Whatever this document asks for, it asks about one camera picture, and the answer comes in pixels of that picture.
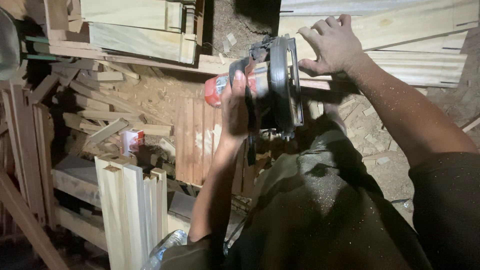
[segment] forearm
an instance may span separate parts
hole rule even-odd
[[[223,241],[230,217],[231,190],[242,141],[224,134],[192,211],[189,240],[196,242],[212,234]]]
[[[478,152],[471,139],[436,105],[382,70],[367,54],[358,57],[346,72],[373,105],[411,166],[431,153]]]

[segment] person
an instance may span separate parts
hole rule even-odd
[[[310,149],[280,156],[225,257],[237,153],[247,136],[235,73],[222,94],[220,142],[192,212],[189,245],[168,249],[162,269],[479,269],[480,155],[472,140],[413,87],[362,51],[351,17],[330,16],[299,33],[320,52],[299,67],[345,72],[405,153],[415,195],[413,230],[366,173],[336,107]]]

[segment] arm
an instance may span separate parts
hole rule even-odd
[[[237,71],[233,86],[222,93],[222,133],[208,176],[193,206],[188,238],[196,242],[210,235],[222,244],[230,217],[232,182],[240,146],[247,137],[246,78]]]
[[[299,33],[318,47],[322,57],[319,61],[303,59],[299,66],[317,74],[346,72],[373,105],[411,167],[434,153],[478,153],[472,140],[437,106],[362,51],[349,15],[320,20]]]

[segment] plastic water bottle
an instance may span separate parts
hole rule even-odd
[[[159,243],[156,247],[154,247],[152,252],[150,252],[150,258],[144,264],[142,270],[159,270],[163,253],[167,248],[186,244],[187,234],[182,230],[176,230],[163,244]]]

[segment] hand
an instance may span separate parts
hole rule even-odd
[[[247,79],[237,70],[232,87],[230,82],[223,89],[222,101],[222,138],[243,141],[248,135],[248,111],[245,104]]]
[[[302,59],[299,67],[314,75],[347,71],[356,59],[364,55],[359,39],[353,34],[350,15],[342,14],[316,22],[311,29],[302,27],[299,33],[320,54],[318,61]]]

